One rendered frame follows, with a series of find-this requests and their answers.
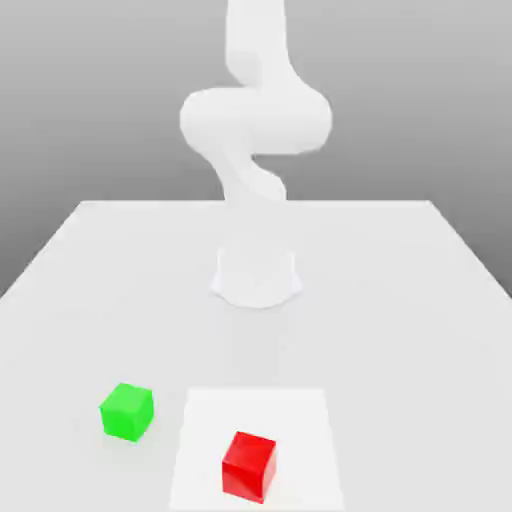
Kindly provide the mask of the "small red cube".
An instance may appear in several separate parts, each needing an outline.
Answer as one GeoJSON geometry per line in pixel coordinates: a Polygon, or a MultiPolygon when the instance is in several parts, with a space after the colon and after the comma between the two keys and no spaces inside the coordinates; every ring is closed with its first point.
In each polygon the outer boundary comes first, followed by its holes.
{"type": "Polygon", "coordinates": [[[277,442],[237,431],[222,459],[222,490],[263,504],[277,470],[277,442]]]}

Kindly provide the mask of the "small green cube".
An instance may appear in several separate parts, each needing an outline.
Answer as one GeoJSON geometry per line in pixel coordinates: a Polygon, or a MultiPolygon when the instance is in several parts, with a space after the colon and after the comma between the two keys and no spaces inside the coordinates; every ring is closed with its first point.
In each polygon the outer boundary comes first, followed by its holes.
{"type": "Polygon", "coordinates": [[[99,406],[104,433],[137,442],[154,417],[150,389],[119,383],[99,406]]]}

